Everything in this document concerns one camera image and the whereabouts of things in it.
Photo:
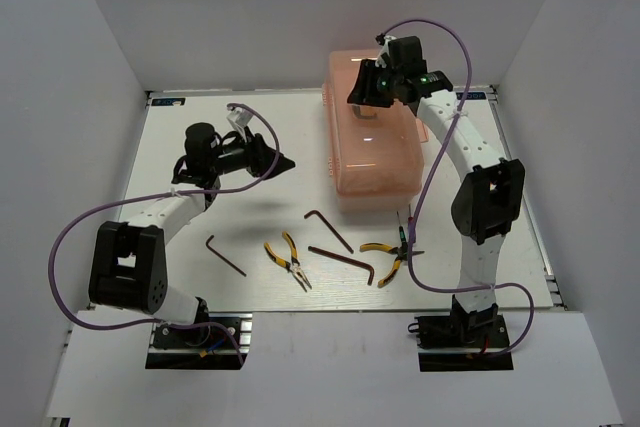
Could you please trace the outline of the pink plastic tool box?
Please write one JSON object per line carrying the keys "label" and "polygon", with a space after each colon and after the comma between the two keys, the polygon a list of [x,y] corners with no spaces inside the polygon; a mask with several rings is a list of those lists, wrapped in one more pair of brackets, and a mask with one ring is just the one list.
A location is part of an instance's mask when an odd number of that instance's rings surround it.
{"label": "pink plastic tool box", "polygon": [[347,101],[360,62],[375,56],[372,50],[329,54],[323,104],[329,173],[342,212],[397,211],[422,189],[424,125],[399,102],[377,108]]}

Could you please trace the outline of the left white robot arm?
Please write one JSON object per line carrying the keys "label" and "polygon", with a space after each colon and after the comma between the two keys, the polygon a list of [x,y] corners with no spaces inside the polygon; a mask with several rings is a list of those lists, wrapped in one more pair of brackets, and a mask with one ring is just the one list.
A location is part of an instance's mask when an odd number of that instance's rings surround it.
{"label": "left white robot arm", "polygon": [[203,122],[186,129],[184,149],[173,169],[176,193],[125,222],[98,229],[88,292],[94,304],[174,324],[180,338],[199,346],[209,339],[212,324],[202,299],[170,285],[167,244],[212,205],[222,175],[245,170],[266,180],[293,169],[295,162],[249,128],[222,137]]}

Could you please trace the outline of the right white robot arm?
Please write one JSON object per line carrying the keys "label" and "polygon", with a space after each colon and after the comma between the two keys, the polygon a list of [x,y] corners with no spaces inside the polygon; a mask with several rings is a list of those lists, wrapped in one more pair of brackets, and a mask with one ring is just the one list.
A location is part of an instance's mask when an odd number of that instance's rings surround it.
{"label": "right white robot arm", "polygon": [[428,71],[418,37],[381,34],[376,41],[379,54],[361,62],[347,101],[378,108],[394,102],[408,106],[453,163],[461,185],[451,216],[461,235],[462,255],[452,294],[451,331],[459,343],[472,346],[486,336],[497,316],[498,258],[520,213],[525,168],[485,141],[446,75]]}

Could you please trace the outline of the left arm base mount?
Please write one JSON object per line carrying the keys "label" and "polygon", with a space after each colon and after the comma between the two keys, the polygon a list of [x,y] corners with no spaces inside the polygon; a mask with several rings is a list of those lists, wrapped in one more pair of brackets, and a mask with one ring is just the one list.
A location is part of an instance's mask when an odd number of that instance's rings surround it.
{"label": "left arm base mount", "polygon": [[[223,325],[238,344],[243,360],[249,353],[251,313],[209,314]],[[178,330],[166,324],[153,327],[147,350],[147,370],[237,371],[241,363],[229,337],[219,328]]]}

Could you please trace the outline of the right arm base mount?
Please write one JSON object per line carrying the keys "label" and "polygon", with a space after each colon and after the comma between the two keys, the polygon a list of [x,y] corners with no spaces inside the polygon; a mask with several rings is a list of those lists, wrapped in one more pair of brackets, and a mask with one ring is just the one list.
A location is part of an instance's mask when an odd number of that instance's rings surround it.
{"label": "right arm base mount", "polygon": [[514,369],[504,317],[469,338],[454,331],[449,316],[417,316],[407,327],[417,341],[419,369],[423,373],[499,372]]}

